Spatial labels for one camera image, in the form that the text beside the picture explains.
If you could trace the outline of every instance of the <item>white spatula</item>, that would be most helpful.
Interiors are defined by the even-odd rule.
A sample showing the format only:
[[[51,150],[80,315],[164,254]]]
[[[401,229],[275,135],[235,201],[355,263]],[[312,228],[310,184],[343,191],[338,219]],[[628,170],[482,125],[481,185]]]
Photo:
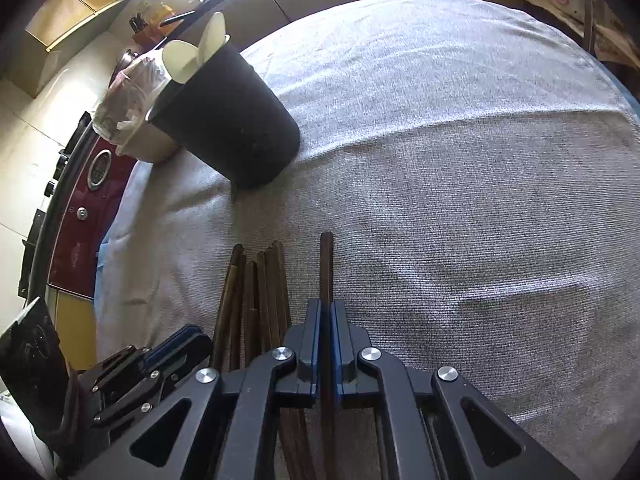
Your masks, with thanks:
[[[225,17],[213,14],[198,46],[173,40],[162,49],[162,62],[175,82],[185,84],[225,44]]]

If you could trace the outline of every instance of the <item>round knob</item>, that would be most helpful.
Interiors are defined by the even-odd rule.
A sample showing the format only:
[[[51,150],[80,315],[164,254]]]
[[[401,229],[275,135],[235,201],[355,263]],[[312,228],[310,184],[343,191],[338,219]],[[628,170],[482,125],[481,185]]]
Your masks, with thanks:
[[[49,180],[47,185],[44,188],[44,196],[51,196],[53,192],[56,190],[56,183]]]
[[[377,361],[382,356],[382,352],[377,348],[370,346],[360,352],[360,355],[365,361]]]
[[[59,180],[62,175],[62,170],[65,169],[66,162],[69,160],[69,157],[64,153],[61,153],[58,157],[58,161],[56,163],[56,171],[53,173],[53,180]]]
[[[207,384],[213,381],[218,373],[213,368],[201,368],[196,372],[196,380],[199,383]]]
[[[438,368],[438,377],[450,383],[458,378],[458,371],[453,366],[441,366]]]
[[[271,355],[276,361],[286,361],[293,355],[293,350],[286,346],[278,346],[271,351]]]

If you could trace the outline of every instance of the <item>chopstick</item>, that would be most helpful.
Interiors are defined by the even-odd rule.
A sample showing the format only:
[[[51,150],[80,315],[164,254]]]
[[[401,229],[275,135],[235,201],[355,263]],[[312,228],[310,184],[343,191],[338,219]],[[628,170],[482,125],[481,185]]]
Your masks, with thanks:
[[[238,259],[236,282],[234,283],[233,298],[231,301],[231,320],[229,322],[229,371],[238,370],[240,367],[240,325],[242,321],[242,292],[244,289],[244,269],[246,256],[241,254]]]
[[[262,352],[258,318],[258,275],[255,262],[247,262],[242,295],[242,327],[244,329],[244,366],[247,367]]]
[[[248,262],[242,245],[234,247],[226,271],[209,366],[222,371],[229,342],[229,369],[240,366],[241,328],[244,365],[264,351],[281,346],[291,326],[284,247],[275,241]],[[305,413],[280,410],[280,441],[291,480],[316,480]]]
[[[234,293],[236,292],[236,281],[238,280],[238,265],[242,263],[242,257],[244,257],[244,247],[241,244],[236,244],[226,269],[225,284],[222,288],[218,316],[216,317],[216,328],[213,333],[213,349],[209,358],[209,367],[219,372],[222,371],[222,364],[225,359]]]
[[[287,273],[282,243],[275,241],[267,250],[271,289],[275,298],[278,320],[279,345],[283,344],[285,332],[291,326]],[[306,432],[305,413],[295,408],[280,409],[280,441],[291,480],[316,480],[309,440]]]
[[[333,373],[331,370],[331,332],[329,307],[334,300],[334,234],[320,235],[320,348],[322,370],[320,373],[320,428],[322,433],[322,454],[327,478],[338,478],[335,460],[335,397]]]

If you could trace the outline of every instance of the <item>gray towel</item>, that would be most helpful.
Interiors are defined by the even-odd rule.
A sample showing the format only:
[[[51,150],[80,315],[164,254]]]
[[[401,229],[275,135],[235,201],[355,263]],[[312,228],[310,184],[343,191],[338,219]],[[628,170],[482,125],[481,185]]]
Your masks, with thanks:
[[[185,150],[137,164],[106,248],[100,357],[187,322],[210,333],[236,242],[283,241],[299,322],[331,230],[335,296],[377,346],[455,366],[579,477],[612,478],[640,437],[640,130],[596,62],[477,0],[355,2],[243,55],[300,153],[237,196]],[[376,474],[357,473],[376,461],[360,415],[343,418],[344,478]]]

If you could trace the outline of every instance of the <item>white wall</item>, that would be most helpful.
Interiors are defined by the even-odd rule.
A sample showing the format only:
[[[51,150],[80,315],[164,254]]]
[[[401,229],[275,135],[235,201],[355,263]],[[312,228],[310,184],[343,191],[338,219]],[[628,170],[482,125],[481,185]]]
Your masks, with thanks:
[[[137,12],[144,14],[150,7],[159,7],[160,3],[167,4],[175,10],[177,14],[191,10],[199,4],[197,0],[130,0],[123,11],[113,21],[109,31],[122,43],[133,45],[134,41],[131,39],[133,31],[129,26],[129,19],[135,16]]]
[[[22,240],[41,207],[58,152],[107,88],[123,44],[104,32],[82,49],[32,99],[0,80],[0,332],[18,314]]]

